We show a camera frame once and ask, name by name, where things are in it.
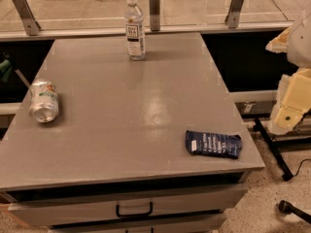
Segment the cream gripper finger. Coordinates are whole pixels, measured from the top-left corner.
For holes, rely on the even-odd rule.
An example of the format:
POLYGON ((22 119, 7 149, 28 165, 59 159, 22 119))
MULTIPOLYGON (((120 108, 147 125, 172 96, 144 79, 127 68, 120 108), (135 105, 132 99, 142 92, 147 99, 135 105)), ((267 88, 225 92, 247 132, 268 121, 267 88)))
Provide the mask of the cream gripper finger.
POLYGON ((269 41, 265 49, 275 53, 286 52, 288 49, 288 41, 291 29, 291 27, 288 27, 273 40, 269 41))

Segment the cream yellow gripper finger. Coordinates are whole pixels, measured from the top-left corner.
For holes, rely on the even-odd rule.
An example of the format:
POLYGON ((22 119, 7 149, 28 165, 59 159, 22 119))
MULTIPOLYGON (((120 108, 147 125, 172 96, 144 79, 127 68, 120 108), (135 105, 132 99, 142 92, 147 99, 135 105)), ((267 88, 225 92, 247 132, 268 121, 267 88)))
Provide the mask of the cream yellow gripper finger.
POLYGON ((275 135, 292 131, 311 110, 311 70, 299 68, 293 75, 283 75, 278 84, 268 130, 275 135))

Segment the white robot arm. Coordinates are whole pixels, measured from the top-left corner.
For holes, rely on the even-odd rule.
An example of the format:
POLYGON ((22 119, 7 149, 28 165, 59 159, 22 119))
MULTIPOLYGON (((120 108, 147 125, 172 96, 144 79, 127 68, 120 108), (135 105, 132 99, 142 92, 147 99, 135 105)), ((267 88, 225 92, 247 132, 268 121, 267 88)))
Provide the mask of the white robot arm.
POLYGON ((283 75, 278 84, 276 104, 268 130, 283 135, 292 131, 311 109, 311 12, 306 10, 294 24, 271 40, 267 50, 287 55, 298 67, 291 76, 283 75))

